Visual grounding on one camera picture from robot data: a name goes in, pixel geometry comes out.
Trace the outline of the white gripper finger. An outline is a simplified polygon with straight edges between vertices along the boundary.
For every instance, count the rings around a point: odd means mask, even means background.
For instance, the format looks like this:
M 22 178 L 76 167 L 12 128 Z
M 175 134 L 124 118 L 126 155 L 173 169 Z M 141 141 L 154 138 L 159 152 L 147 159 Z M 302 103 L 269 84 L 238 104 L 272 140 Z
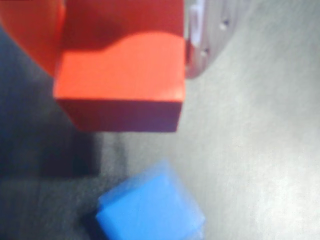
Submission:
M 249 8 L 249 0 L 196 0 L 188 8 L 187 78 L 200 76 L 214 62 Z

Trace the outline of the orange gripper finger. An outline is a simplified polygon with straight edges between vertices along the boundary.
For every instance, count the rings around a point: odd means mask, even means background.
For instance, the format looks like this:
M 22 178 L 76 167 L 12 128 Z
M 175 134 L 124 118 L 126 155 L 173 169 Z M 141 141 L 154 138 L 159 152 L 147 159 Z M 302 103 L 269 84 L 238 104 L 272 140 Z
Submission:
M 2 0 L 0 26 L 47 74 L 54 76 L 65 12 L 64 0 Z

